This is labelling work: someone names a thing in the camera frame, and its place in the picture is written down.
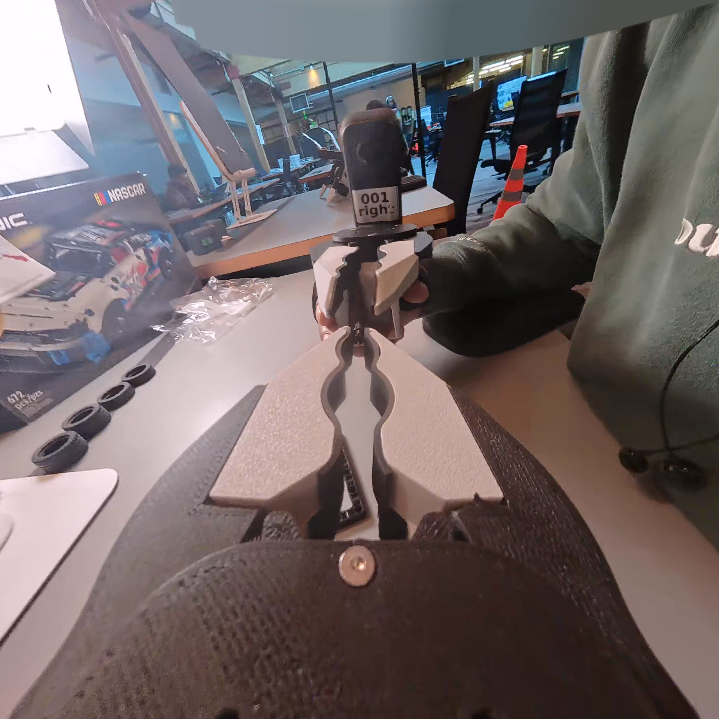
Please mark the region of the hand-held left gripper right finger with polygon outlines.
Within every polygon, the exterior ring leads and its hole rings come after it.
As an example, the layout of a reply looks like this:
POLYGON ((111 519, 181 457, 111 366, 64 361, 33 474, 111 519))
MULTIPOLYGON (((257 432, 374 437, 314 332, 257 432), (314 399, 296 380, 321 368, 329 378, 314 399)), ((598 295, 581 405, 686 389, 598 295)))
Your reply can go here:
POLYGON ((364 330, 364 360, 380 414, 372 468, 379 534, 408 534, 427 514, 476 500, 501 503, 503 491, 449 386, 373 328, 364 330))

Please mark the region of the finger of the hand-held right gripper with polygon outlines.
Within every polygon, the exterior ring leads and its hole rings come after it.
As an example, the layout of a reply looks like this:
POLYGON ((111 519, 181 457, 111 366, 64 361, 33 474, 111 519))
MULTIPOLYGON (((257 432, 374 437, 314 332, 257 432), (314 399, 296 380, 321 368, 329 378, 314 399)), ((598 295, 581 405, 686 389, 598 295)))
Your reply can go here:
POLYGON ((329 319, 351 319, 359 295, 359 247, 331 246, 313 264, 316 309, 329 319))
POLYGON ((417 280, 418 268, 414 247, 378 247, 377 259, 363 263, 359 271, 367 315, 379 317, 391 310, 417 280))

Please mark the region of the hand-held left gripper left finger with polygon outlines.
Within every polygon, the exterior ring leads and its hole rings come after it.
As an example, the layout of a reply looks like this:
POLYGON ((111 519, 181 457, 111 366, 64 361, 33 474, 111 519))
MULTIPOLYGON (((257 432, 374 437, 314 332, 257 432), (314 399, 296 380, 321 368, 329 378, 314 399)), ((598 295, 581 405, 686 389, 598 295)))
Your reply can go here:
POLYGON ((336 534, 345 490, 343 434, 351 331, 340 328, 265 387, 219 472, 218 506, 280 511, 306 534, 336 534))

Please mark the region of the black lego frame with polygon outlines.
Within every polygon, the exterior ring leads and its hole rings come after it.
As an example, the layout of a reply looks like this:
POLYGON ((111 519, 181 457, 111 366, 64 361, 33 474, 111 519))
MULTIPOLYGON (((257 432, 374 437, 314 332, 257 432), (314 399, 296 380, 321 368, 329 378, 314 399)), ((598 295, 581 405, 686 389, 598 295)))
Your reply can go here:
POLYGON ((362 477, 346 446, 342 449, 342 480, 344 494, 339 511, 337 532, 364 526, 373 519, 367 490, 364 489, 362 477))

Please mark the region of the lego set box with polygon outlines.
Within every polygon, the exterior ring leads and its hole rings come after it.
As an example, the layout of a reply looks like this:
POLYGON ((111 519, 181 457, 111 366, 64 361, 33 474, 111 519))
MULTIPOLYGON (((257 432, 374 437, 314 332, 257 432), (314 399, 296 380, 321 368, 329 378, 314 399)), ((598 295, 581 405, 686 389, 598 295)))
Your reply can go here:
POLYGON ((1 235, 55 272, 1 306, 2 434, 134 353, 199 284, 139 172, 2 197, 1 235))

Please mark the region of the black and white device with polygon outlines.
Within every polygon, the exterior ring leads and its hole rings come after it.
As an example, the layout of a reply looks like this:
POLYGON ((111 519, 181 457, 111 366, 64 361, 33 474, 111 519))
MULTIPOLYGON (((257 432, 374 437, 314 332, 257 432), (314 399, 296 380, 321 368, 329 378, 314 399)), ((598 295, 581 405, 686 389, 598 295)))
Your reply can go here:
POLYGON ((331 163, 331 172, 321 187, 320 199, 323 199, 328 207, 335 207, 349 197, 345 157, 340 150, 329 149, 320 149, 319 156, 331 163))

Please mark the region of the wood edged background desk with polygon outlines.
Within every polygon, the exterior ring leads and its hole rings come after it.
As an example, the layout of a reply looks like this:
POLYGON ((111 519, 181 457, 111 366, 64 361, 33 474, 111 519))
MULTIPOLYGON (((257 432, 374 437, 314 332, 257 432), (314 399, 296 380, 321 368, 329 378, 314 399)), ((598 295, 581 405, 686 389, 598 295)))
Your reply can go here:
POLYGON ((233 245, 206 255, 187 254, 199 277, 220 276, 308 255, 343 229, 355 226, 353 205, 346 199, 328 205, 319 191, 270 203, 276 211, 264 221, 240 228, 233 245))

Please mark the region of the black office chair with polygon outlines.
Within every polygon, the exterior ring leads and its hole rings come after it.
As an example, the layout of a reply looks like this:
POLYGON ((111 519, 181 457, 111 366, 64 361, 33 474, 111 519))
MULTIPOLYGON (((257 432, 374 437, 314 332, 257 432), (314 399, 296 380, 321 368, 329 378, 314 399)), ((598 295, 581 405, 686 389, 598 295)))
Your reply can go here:
POLYGON ((445 223, 449 237, 466 232, 474 173, 495 93, 496 82, 490 81, 468 95, 448 99, 433 188, 454 203, 454 218, 445 223))
POLYGON ((509 157, 481 161, 481 167, 492 167, 508 176, 518 148, 526 145, 525 171, 532 172, 544 165, 545 154, 550 151, 549 170, 553 171, 559 157, 562 123, 556 118, 560 105, 567 69, 535 76, 524 81, 515 105, 514 121, 510 128, 509 157))

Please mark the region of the empty clear plastic bag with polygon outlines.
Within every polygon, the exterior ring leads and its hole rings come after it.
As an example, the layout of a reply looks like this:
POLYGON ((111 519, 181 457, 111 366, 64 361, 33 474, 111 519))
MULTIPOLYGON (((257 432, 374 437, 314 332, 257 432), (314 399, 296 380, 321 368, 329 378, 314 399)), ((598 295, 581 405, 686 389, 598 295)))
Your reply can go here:
POLYGON ((272 283, 261 278, 211 277, 201 290, 171 301, 171 317, 151 329, 175 341, 210 344, 226 335, 272 292, 272 283))

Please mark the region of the wooden stand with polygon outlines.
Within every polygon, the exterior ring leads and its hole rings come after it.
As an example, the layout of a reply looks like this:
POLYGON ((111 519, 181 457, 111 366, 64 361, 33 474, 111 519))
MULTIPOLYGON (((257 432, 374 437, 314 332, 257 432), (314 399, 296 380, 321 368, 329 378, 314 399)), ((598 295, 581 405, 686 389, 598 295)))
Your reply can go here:
POLYGON ((202 146, 205 148, 215 166, 220 171, 221 176, 227 181, 229 199, 231 201, 234 215, 234 223, 227 225, 227 231, 239 229, 269 219, 275 212, 277 212, 277 209, 269 209, 261 212, 255 212, 252 210, 250 197, 251 188, 249 187, 248 180, 257 174, 254 167, 229 170, 225 159, 222 156, 222 154, 225 153, 224 149, 211 144, 211 140, 208 138, 205 131, 202 130, 199 122, 194 118, 184 101, 180 101, 180 108, 184 117, 202 143, 202 146))

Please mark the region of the black device with green lights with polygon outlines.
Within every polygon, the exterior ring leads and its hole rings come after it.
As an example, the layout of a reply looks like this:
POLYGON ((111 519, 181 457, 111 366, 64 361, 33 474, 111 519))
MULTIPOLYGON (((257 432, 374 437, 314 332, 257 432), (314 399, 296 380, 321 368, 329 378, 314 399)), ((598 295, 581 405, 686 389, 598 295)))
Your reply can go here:
POLYGON ((186 249, 195 256, 208 255, 224 248, 227 226, 222 219, 207 221, 183 236, 186 249))

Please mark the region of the orange cone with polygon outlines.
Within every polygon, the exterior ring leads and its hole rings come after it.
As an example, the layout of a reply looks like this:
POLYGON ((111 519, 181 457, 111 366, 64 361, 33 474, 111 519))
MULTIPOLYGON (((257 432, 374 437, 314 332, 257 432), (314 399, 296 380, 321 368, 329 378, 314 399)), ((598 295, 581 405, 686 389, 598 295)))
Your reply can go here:
POLYGON ((502 219, 507 211, 521 203, 524 193, 524 170, 526 166, 527 145, 519 145, 506 178, 505 187, 500 195, 497 209, 492 220, 502 219))

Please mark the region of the white book stand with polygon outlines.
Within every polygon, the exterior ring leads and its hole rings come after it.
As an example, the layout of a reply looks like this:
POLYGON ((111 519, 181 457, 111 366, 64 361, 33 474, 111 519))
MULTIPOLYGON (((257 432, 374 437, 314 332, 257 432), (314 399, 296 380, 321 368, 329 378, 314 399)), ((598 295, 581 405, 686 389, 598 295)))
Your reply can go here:
POLYGON ((118 485, 113 469, 1 481, 1 641, 118 485))

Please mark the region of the person's green hoodie torso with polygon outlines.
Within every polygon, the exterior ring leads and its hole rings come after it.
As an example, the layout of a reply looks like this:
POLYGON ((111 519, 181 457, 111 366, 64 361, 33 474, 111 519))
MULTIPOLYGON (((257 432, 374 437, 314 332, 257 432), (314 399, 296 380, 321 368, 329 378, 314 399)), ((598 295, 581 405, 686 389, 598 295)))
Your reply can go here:
MULTIPOLYGON (((661 445, 661 386, 683 348, 718 319, 718 4, 635 27, 633 55, 603 58, 585 94, 582 130, 622 141, 618 187, 574 334, 570 370, 623 447, 661 445)), ((718 432, 718 329, 682 363, 667 398, 672 444, 718 432)), ((658 490, 718 547, 718 443, 685 450, 707 473, 658 490)))

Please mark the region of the bright white panel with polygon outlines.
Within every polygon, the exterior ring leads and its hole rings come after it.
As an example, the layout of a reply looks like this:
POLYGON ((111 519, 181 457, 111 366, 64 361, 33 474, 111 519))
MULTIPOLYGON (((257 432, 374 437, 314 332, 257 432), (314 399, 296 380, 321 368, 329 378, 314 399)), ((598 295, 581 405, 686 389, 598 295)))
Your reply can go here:
POLYGON ((88 169, 95 156, 55 1, 1 2, 1 184, 88 169))

